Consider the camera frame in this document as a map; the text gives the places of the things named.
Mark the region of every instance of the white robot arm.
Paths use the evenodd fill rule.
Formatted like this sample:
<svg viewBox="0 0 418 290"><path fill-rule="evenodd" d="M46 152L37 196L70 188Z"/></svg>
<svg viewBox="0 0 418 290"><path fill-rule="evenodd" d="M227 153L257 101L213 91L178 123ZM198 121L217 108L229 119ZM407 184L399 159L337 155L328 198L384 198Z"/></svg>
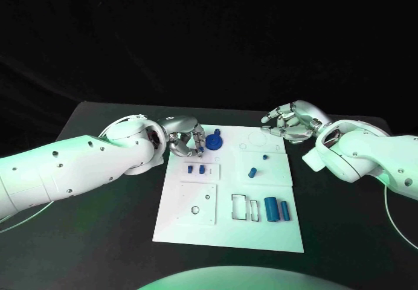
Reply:
<svg viewBox="0 0 418 290"><path fill-rule="evenodd" d="M193 135L195 149L185 146ZM195 118L144 115L115 121L99 137L80 136L0 159L0 218L79 195L159 165L168 143L177 156L201 155L204 131Z"/></svg>
<svg viewBox="0 0 418 290"><path fill-rule="evenodd" d="M393 192L418 200L418 137L390 137L361 121L332 123L324 112L301 100L275 108L260 122L273 117L276 127L263 126L265 133L292 144L317 137L315 147L302 157L314 171L327 167L347 182L370 175Z"/></svg>

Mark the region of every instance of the black table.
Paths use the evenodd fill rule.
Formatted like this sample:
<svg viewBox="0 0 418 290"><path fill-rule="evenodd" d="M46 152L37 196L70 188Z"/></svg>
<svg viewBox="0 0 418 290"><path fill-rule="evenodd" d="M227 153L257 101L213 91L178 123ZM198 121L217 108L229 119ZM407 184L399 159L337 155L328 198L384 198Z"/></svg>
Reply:
<svg viewBox="0 0 418 290"><path fill-rule="evenodd" d="M83 102L57 140L96 136L131 114L145 114L151 120L193 115L201 124L259 126L265 112ZM380 118L331 117L361 120L387 130ZM327 169L312 172L301 160L312 145L314 140L299 146L285 142L304 254L152 242L164 163L54 202L33 220L0 235L0 288L136 289L177 272L218 265L301 272L357 289L413 288L418 252L389 223L383 185L368 176L348 184ZM416 220L418 202L389 192L387 203L396 225L416 243L409 221Z"/></svg>

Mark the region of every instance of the white platform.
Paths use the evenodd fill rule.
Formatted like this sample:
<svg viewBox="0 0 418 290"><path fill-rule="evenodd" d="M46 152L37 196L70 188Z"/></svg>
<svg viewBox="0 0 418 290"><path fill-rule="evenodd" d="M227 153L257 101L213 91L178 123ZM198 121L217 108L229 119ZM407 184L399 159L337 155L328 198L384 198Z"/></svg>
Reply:
<svg viewBox="0 0 418 290"><path fill-rule="evenodd" d="M257 127L201 126L206 135L218 128L223 145L216 151L204 149L201 158L169 153L152 241L302 253L282 138L265 135ZM252 167L257 172L249 178ZM246 197L246 221L231 219L231 194ZM282 213L279 222L266 221L263 198L269 196L278 200L279 213L279 202L286 201L291 221L282 220ZM259 222L250 221L249 200L257 201Z"/></svg>

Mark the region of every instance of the blue part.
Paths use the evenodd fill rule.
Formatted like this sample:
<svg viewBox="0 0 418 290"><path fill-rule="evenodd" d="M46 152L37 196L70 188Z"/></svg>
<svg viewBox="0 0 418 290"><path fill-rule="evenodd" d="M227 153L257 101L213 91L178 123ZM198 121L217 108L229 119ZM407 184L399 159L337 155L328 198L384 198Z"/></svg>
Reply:
<svg viewBox="0 0 418 290"><path fill-rule="evenodd" d="M253 178L253 177L255 177L255 173L256 173L256 169L252 167L252 168L250 168L250 171L249 171L249 173L247 173L247 177L249 177L249 178Z"/></svg>
<svg viewBox="0 0 418 290"><path fill-rule="evenodd" d="M280 212L282 212L282 218L288 222L289 221L289 210L286 209L286 202L285 201L280 202Z"/></svg>
<svg viewBox="0 0 418 290"><path fill-rule="evenodd" d="M263 204L265 204L266 220L269 222L278 222L280 216L278 214L276 198L265 198Z"/></svg>
<svg viewBox="0 0 418 290"><path fill-rule="evenodd" d="M206 137L206 148L208 150L217 150L221 147L220 130L216 129L214 133Z"/></svg>

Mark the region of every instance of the robotic hand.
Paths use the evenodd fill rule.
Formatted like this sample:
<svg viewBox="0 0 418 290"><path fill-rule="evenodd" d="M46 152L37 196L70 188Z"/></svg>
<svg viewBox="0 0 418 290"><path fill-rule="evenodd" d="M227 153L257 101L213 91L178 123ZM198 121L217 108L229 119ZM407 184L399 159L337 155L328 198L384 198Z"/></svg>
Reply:
<svg viewBox="0 0 418 290"><path fill-rule="evenodd" d="M260 130L292 144L314 136L315 147L302 160L314 171L324 167L344 181L364 175L376 177L387 188L418 200L418 137L389 137L373 125L351 120L332 123L324 112L305 101L276 107L262 118L276 117L276 127Z"/></svg>
<svg viewBox="0 0 418 290"><path fill-rule="evenodd" d="M185 145L191 136L195 149ZM164 162L165 143L177 156L201 155L204 131L194 117L154 122L144 115L126 116L97 138L74 137L1 158L0 218L87 192L122 173L144 173Z"/></svg>

